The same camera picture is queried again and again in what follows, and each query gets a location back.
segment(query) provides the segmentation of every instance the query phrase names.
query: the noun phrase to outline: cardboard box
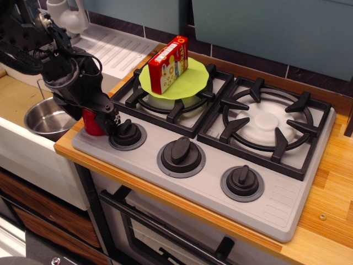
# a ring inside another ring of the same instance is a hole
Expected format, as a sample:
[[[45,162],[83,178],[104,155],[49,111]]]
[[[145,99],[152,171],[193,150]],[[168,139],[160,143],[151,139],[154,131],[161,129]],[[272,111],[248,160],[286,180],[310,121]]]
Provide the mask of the cardboard box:
[[[152,91],[163,94],[187,68],[188,39],[176,36],[148,62]]]

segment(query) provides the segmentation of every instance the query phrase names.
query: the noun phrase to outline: screw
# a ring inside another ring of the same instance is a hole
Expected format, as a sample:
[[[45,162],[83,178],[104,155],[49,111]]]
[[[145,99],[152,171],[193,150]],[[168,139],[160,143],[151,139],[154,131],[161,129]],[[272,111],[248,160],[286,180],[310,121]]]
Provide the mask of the screw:
[[[53,258],[51,261],[51,265],[59,265],[60,264],[60,259],[59,258]]]
[[[325,221],[327,219],[326,215],[324,215],[324,214],[320,215],[319,218],[321,221]]]

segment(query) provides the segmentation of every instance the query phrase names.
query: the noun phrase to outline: stainless steel bowl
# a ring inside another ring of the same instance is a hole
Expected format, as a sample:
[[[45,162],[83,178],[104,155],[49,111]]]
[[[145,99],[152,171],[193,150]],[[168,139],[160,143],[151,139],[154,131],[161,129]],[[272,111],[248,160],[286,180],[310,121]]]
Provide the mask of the stainless steel bowl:
[[[45,99],[31,107],[25,117],[26,128],[40,136],[56,142],[76,121],[64,112],[53,100]]]

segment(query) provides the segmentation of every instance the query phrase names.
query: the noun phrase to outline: black cast iron grate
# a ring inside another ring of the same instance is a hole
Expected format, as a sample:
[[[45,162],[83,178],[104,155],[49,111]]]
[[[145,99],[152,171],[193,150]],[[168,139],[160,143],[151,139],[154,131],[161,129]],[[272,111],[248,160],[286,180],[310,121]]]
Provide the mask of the black cast iron grate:
[[[149,123],[163,127],[165,129],[187,136],[189,138],[194,138],[200,130],[203,124],[202,122],[207,119],[209,113],[216,105],[216,102],[225,93],[227,87],[229,87],[234,82],[233,74],[220,71],[213,64],[209,64],[206,69],[210,74],[210,78],[207,82],[206,87],[198,94],[196,94],[196,96],[200,100],[192,106],[185,107],[182,99],[176,100],[174,103],[174,108],[171,110],[156,108],[147,103],[144,98],[148,95],[148,92],[144,91],[141,88],[141,84],[138,78],[142,69],[135,70],[135,72],[133,73],[133,77],[131,77],[123,85],[123,87],[121,87],[112,96],[111,101],[117,107],[118,111],[122,113],[126,113],[136,118],[145,120]],[[212,83],[215,78],[224,81],[224,84],[216,94],[213,92]],[[124,97],[126,97],[126,95],[131,93],[131,91],[132,94],[125,101],[122,100]],[[197,119],[197,121],[192,125],[192,127],[183,126],[178,122],[179,117],[183,113],[193,111],[197,108],[202,107],[205,104],[207,107],[204,109],[204,111]],[[150,110],[150,112],[147,112],[143,108],[138,108],[138,105]],[[165,114],[165,118],[163,116],[155,115],[154,113]]]
[[[247,87],[248,89],[237,92],[239,86]],[[237,131],[239,131],[242,127],[246,126],[250,119],[246,117],[229,121],[229,110],[235,109],[246,111],[249,109],[249,107],[246,104],[239,102],[238,100],[244,96],[251,96],[254,102],[260,103],[261,95],[263,94],[271,95],[275,98],[278,98],[279,100],[284,99],[288,102],[292,102],[292,104],[289,105],[285,111],[288,113],[301,112],[303,116],[305,116],[306,123],[294,120],[287,121],[289,126],[295,128],[303,134],[301,137],[289,144],[281,130],[276,128],[276,145],[263,146],[250,142],[237,133]],[[322,111],[323,115],[318,126],[314,126],[313,117],[309,108]],[[218,101],[217,106],[213,109],[213,112],[210,114],[207,122],[201,128],[197,136],[197,140],[302,181],[304,180],[305,173],[313,156],[317,141],[322,132],[322,128],[325,124],[330,108],[330,103],[313,99],[310,97],[310,93],[308,92],[296,94],[276,87],[267,86],[262,78],[258,78],[256,81],[252,81],[243,77],[238,77],[234,85],[224,94],[224,97]],[[222,115],[225,129],[218,139],[209,135],[207,132],[219,115]],[[236,143],[247,146],[254,151],[250,151],[249,149],[243,148],[241,145],[233,143],[231,141],[232,139],[235,139]],[[281,162],[281,159],[286,151],[298,148],[304,143],[310,144],[310,147],[301,168],[294,168]],[[272,155],[267,157],[261,155],[259,152],[256,152],[256,150],[271,152]]]

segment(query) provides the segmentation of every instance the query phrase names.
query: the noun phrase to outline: black robotic arm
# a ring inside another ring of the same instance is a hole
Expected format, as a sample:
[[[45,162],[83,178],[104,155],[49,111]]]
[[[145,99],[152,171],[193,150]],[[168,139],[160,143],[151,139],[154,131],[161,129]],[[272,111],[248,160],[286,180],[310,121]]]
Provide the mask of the black robotic arm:
[[[120,119],[101,91],[101,63],[73,47],[70,38],[31,1],[0,0],[0,62],[26,75],[41,74],[55,102],[69,115],[78,120],[82,109],[89,110],[102,131],[111,135]]]

